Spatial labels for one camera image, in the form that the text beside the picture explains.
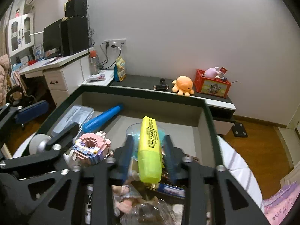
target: storage box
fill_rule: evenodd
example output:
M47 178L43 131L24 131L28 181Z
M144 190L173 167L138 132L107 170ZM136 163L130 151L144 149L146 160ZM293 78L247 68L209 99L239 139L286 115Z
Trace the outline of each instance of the storage box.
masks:
M196 91L198 93L226 98L231 83L228 80L223 82L221 80L206 78L204 72L204 70L197 69L194 81Z

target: snack bag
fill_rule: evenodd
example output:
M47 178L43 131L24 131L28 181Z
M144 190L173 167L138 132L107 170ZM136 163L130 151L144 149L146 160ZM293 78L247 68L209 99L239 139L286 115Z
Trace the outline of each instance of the snack bag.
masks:
M115 81L117 82L121 82L126 77L125 61L121 56L119 56L115 61L115 68L113 74Z

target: computer tower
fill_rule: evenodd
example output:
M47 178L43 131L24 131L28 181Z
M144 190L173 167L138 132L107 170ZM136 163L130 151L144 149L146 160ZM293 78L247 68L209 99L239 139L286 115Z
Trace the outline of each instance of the computer tower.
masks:
M66 17L86 17L86 0L71 0L66 3Z
M81 17L62 21L61 53L63 56L73 55L89 48L88 19Z

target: wall socket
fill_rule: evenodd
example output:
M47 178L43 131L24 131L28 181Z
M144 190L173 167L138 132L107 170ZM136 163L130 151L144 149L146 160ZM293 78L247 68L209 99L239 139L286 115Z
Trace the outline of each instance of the wall socket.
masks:
M111 47L114 43L115 43L115 45L116 45L117 47L121 46L122 43L124 43L123 46L126 45L126 39L104 40L104 42L106 42L106 41L109 42L109 46L110 46L110 47Z

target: black monitor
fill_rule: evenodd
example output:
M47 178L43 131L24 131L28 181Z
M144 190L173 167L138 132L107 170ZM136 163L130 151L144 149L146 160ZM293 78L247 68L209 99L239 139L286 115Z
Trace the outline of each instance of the black monitor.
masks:
M49 55L46 59L48 58L53 58L60 56L61 54L61 29L60 29L60 23L62 20L58 20L54 22L53 24L50 24L46 28L44 28L44 33L43 33L43 47L44 47L44 52L47 52L52 49L57 49L56 53L52 53Z

